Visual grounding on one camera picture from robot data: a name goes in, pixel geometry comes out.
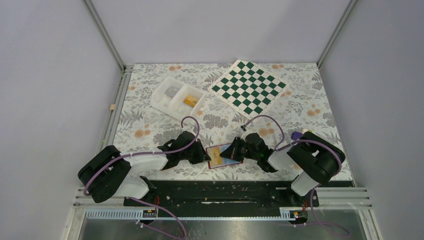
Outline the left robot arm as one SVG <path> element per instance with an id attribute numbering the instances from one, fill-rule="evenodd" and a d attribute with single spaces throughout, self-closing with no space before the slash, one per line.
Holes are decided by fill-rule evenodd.
<path id="1" fill-rule="evenodd" d="M 83 194 L 95 203 L 112 197 L 133 197 L 148 206 L 155 200 L 153 186 L 146 177 L 135 177 L 136 173 L 167 170 L 184 160 L 192 165 L 211 160 L 201 140 L 188 131 L 158 146 L 158 150 L 121 154 L 114 145 L 106 146 L 77 174 L 84 185 Z"/>

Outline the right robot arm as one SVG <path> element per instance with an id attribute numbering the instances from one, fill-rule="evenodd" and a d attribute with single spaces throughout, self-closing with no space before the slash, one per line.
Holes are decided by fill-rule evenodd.
<path id="1" fill-rule="evenodd" d="M 291 182 L 286 193 L 287 201 L 293 206 L 301 205 L 313 188 L 329 182 L 341 171 L 346 160 L 339 148 L 309 131 L 278 149 L 268 147 L 258 133 L 235 137 L 231 144 L 220 150 L 219 156 L 235 162 L 254 160 L 267 173 L 298 165 L 301 173 Z"/>

